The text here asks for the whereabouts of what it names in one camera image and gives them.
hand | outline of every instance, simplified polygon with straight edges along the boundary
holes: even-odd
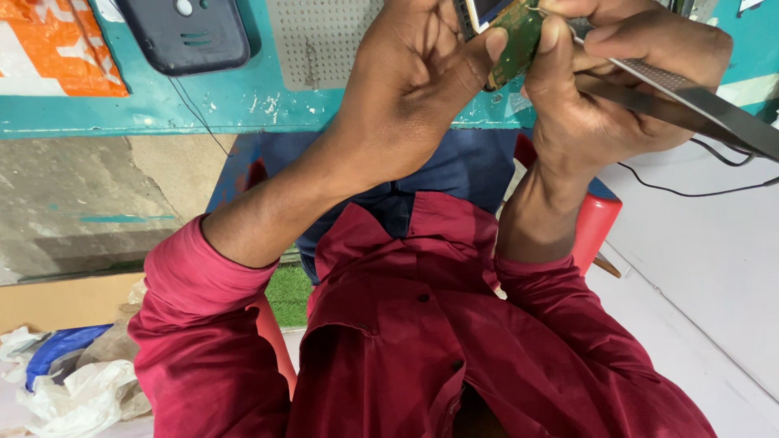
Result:
[[[546,178],[579,179],[586,184],[607,164],[668,150],[692,136],[690,131],[580,94],[574,72],[595,68],[610,82],[654,92],[604,60],[643,58],[715,88],[731,54],[732,41],[725,32],[672,14],[651,0],[541,0],[540,6],[562,16],[588,16],[599,26],[587,35],[583,51],[575,50],[560,16],[549,16],[542,26],[524,93],[538,113],[534,146]]]
[[[364,190],[417,171],[487,82],[503,29],[463,42],[452,0],[386,0],[329,129],[329,155]]]

black cable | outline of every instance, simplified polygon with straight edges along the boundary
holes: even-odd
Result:
[[[771,185],[779,183],[779,177],[776,177],[774,179],[771,179],[770,181],[764,182],[763,184],[748,185],[746,187],[739,187],[737,189],[723,190],[721,192],[701,193],[701,194],[697,194],[697,195],[689,195],[687,193],[677,192],[676,190],[669,189],[667,187],[660,187],[659,185],[647,184],[647,183],[645,183],[644,181],[641,180],[641,177],[639,177],[638,174],[636,173],[636,171],[633,168],[631,168],[629,165],[623,164],[623,163],[617,163],[617,164],[619,164],[620,166],[622,166],[622,167],[628,169],[629,171],[631,171],[633,173],[633,176],[636,177],[636,180],[638,180],[638,182],[640,182],[641,185],[645,185],[646,187],[650,187],[652,189],[665,190],[666,192],[671,192],[671,193],[673,193],[675,195],[684,196],[685,198],[703,198],[705,196],[724,195],[725,193],[741,192],[742,190],[757,189],[758,187],[769,187]]]
[[[227,155],[228,157],[232,157],[232,155],[230,155],[227,152],[227,150],[224,149],[224,146],[222,146],[222,143],[219,143],[219,140],[217,140],[217,138],[215,137],[213,132],[211,132],[211,128],[209,128],[208,124],[206,123],[206,118],[205,118],[205,116],[203,116],[203,113],[200,112],[200,110],[198,109],[197,111],[198,111],[198,113],[200,113],[200,117],[203,117],[203,118],[198,117],[198,115],[195,114],[195,112],[192,110],[192,108],[189,107],[189,104],[187,104],[187,101],[184,100],[184,96],[182,96],[181,91],[179,91],[178,88],[175,86],[175,84],[173,84],[173,80],[171,78],[167,78],[167,80],[171,82],[171,85],[173,86],[173,89],[176,90],[176,94],[178,94],[178,97],[182,100],[182,103],[184,104],[184,106],[186,106],[187,109],[189,110],[189,112],[191,112],[192,115],[194,115],[195,118],[198,119],[198,122],[203,124],[203,126],[206,128],[206,131],[208,131],[208,133],[211,134],[211,138],[213,139],[213,141],[217,142],[217,144],[219,145],[219,148],[222,149],[222,152],[224,152],[224,154]],[[187,90],[184,88],[184,85],[182,84],[182,82],[180,80],[178,80],[178,78],[176,78],[176,82],[178,82],[178,85],[182,88],[182,90],[184,91],[184,94],[186,94],[187,98],[192,103],[192,106],[195,107],[195,109],[197,109],[197,105],[195,104],[195,102],[192,101],[192,98],[189,97],[189,94],[187,93]]]
[[[715,156],[715,157],[716,157],[716,158],[717,158],[719,161],[722,161],[724,164],[727,164],[728,166],[731,166],[732,168],[740,168],[740,167],[741,167],[741,166],[743,166],[744,164],[749,164],[749,162],[750,162],[750,161],[752,161],[752,160],[754,160],[754,159],[755,159],[755,157],[757,156],[755,153],[749,153],[749,152],[745,152],[745,151],[743,151],[743,150],[740,150],[740,149],[737,149],[737,148],[735,148],[735,147],[732,147],[732,146],[725,145],[725,146],[728,146],[728,147],[729,147],[731,150],[733,150],[734,152],[738,152],[739,154],[748,155],[748,157],[747,157],[747,158],[746,158],[744,161],[742,161],[742,162],[740,162],[740,163],[735,163],[734,161],[730,161],[729,159],[727,159],[727,158],[723,157],[723,156],[722,156],[722,155],[721,155],[719,152],[717,152],[717,150],[715,150],[713,147],[709,146],[708,144],[706,144],[706,143],[705,143],[705,142],[703,142],[703,141],[700,141],[700,140],[698,140],[697,138],[692,138],[692,139],[689,139],[689,141],[691,141],[691,142],[693,142],[693,143],[697,143],[697,144],[699,144],[700,146],[704,147],[706,150],[708,150],[708,151],[709,151],[709,153],[710,153],[710,154],[714,155],[714,156]]]

red shirt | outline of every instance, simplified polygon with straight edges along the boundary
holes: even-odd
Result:
[[[512,437],[714,436],[601,308],[571,257],[493,262],[497,221],[418,193],[391,239],[350,204],[319,241],[294,401],[245,311],[275,266],[223,258],[196,218],[146,258],[129,326],[155,436],[448,437],[468,382]],[[507,300],[488,285],[496,271]]]

teal workbench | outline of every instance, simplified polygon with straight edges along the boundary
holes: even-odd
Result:
[[[717,26],[735,39],[731,65],[723,83],[777,75],[779,44],[775,26],[779,0],[766,0],[756,10],[736,18],[738,0],[720,0],[711,14]],[[187,94],[214,132],[260,130],[312,131],[335,115],[343,90],[289,92],[284,88],[268,12],[263,0],[241,0],[249,40],[255,51],[237,70],[181,79]],[[0,139],[49,136],[124,136],[205,133],[203,125],[182,103],[167,77],[152,70],[124,23],[110,23],[97,14],[104,39],[127,84],[130,97],[0,96]],[[768,86],[768,102],[744,105],[747,111],[774,120],[777,86]],[[762,88],[768,87],[763,81]],[[522,108],[520,81],[515,79],[496,97],[479,93],[455,118],[453,128],[519,128],[531,126],[533,108]]]

perforated metal plate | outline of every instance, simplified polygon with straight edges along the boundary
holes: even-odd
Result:
[[[383,0],[267,0],[289,91],[344,88],[362,35]]]

